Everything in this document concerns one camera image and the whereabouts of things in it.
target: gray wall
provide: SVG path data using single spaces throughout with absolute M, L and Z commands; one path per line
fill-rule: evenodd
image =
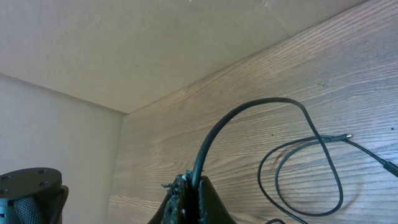
M 104 223 L 124 115 L 0 75 L 0 173 L 61 171 L 64 223 Z

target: wood plank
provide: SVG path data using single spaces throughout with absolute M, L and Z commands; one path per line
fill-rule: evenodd
M 397 24 L 398 1 L 368 1 L 127 116 L 109 222 L 148 222 L 166 194 L 160 184 L 192 169 L 212 126 L 253 99 L 300 101 L 321 134 L 354 134 L 354 142 L 398 163 Z M 203 175 L 238 223 L 295 223 L 262 195 L 256 172 L 271 149 L 306 136 L 312 134 L 302 113 L 280 103 L 249 109 L 220 132 Z M 309 223 L 398 223 L 397 178 L 356 148 L 328 147 L 345 202 L 327 217 L 299 216 Z M 273 155 L 263 168 L 262 182 L 277 202 L 275 168 L 291 149 Z M 338 201 L 320 147 L 294 155 L 279 179 L 287 201 L 300 210 L 325 212 Z

